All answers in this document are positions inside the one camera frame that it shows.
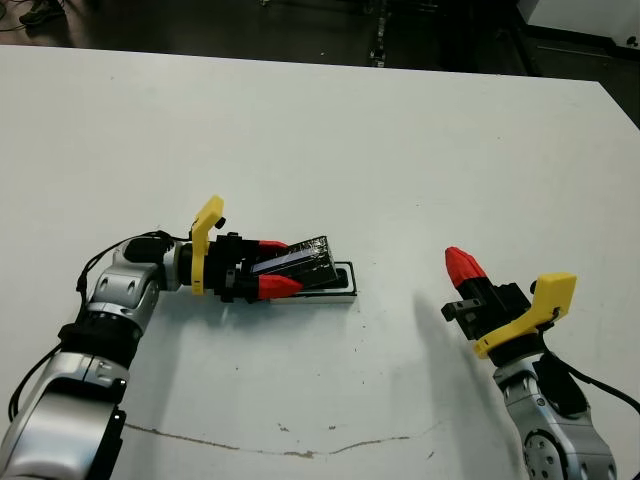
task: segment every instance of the floor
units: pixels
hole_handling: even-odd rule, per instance
[[[516,35],[512,22],[505,20],[506,9],[496,11],[497,0],[474,1],[474,27],[468,30],[465,22],[447,23],[433,13],[392,6],[385,66],[527,75],[529,62],[542,76],[601,82],[640,126],[639,62],[581,44]],[[19,25],[18,16],[30,6],[28,0],[0,2],[7,6],[0,29]],[[377,20],[363,4],[271,0],[263,7],[258,0],[66,0],[66,19],[0,32],[0,44],[365,66]]]

